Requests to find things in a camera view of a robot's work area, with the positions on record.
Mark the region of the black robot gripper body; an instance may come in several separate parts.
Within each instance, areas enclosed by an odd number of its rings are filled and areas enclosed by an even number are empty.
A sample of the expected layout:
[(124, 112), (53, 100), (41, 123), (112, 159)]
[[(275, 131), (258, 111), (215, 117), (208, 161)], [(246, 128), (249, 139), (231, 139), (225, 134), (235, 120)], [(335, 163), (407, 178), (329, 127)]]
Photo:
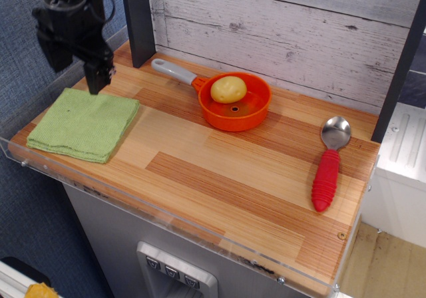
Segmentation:
[(85, 63), (112, 63), (112, 51), (103, 38), (103, 28), (115, 10), (106, 16), (104, 0), (42, 1), (42, 7), (32, 10), (32, 16), (37, 20), (37, 33), (61, 42), (73, 57)]

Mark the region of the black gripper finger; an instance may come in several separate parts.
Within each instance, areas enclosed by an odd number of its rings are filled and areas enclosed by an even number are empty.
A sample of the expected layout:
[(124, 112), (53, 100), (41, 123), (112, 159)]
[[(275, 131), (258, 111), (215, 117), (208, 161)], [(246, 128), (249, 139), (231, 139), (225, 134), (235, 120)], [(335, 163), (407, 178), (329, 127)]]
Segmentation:
[(112, 78), (112, 63), (89, 61), (84, 65), (85, 77), (90, 94), (98, 94), (109, 85)]
[(37, 39), (49, 65), (56, 73), (73, 62), (73, 54), (61, 42), (43, 33), (37, 33)]

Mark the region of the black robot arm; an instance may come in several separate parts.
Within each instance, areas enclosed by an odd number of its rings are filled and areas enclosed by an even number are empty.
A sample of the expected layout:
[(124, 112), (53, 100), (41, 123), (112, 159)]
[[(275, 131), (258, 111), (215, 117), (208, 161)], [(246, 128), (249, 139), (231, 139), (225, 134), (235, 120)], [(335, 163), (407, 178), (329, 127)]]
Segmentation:
[(55, 72), (71, 65), (73, 57), (83, 68), (91, 94), (109, 85), (114, 73), (113, 51), (103, 37), (103, 28), (115, 14), (114, 0), (41, 0), (32, 10), (37, 20), (37, 38)]

